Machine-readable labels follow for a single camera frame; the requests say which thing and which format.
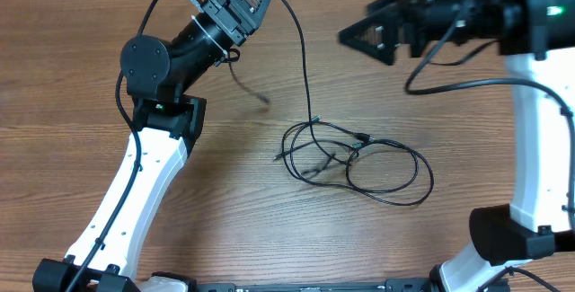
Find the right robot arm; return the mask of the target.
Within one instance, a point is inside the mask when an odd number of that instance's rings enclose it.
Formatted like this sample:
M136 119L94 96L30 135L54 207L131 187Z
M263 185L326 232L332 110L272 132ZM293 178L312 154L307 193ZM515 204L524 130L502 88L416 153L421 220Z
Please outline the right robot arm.
M341 44L392 65L401 45L423 66L448 42L496 43L512 91L516 182L510 203L473 210L471 240L425 279L387 291L506 291L530 261L574 248L574 0L375 0Z

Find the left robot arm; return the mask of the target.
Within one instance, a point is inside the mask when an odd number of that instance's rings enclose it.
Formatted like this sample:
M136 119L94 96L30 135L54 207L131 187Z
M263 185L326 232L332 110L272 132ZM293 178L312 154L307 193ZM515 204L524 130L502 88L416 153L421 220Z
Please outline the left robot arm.
M197 9L172 40L138 31L120 53L117 93L133 102L124 114L129 142L101 205L60 261L35 270L37 291L193 291L195 279L165 271L137 282L146 235L164 194L190 157L207 102L188 89L211 67L238 59L270 0L189 0Z

